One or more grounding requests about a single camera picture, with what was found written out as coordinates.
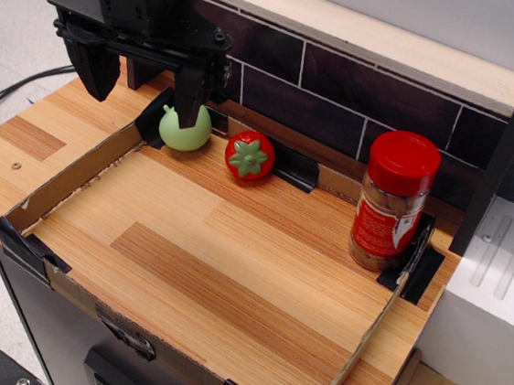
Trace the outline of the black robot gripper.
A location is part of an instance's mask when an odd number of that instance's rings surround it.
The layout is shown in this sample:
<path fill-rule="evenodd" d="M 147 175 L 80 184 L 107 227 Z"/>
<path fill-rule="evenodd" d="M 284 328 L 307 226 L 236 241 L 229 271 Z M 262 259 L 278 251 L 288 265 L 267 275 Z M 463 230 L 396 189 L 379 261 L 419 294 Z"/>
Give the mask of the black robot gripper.
<path fill-rule="evenodd" d="M 232 37 L 199 14 L 196 0 L 47 0 L 73 68 L 95 100 L 107 100 L 120 76 L 119 58 L 175 73 L 181 129 L 230 77 Z"/>

